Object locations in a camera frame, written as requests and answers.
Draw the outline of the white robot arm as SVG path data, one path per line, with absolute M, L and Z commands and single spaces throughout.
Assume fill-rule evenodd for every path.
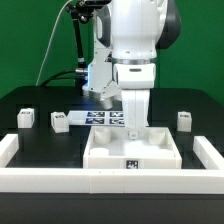
M 106 109 L 121 100 L 125 129 L 136 139 L 148 126 L 157 51 L 180 35 L 175 0 L 82 0 L 80 6 L 94 21 L 94 56 L 83 91 Z

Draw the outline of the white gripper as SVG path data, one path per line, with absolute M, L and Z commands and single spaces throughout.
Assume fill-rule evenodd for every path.
M 150 90 L 154 87 L 156 65 L 115 64 L 113 75 L 121 89 L 122 108 L 125 127 L 141 130 L 148 125 Z M 129 131 L 131 140 L 138 138 L 137 131 Z

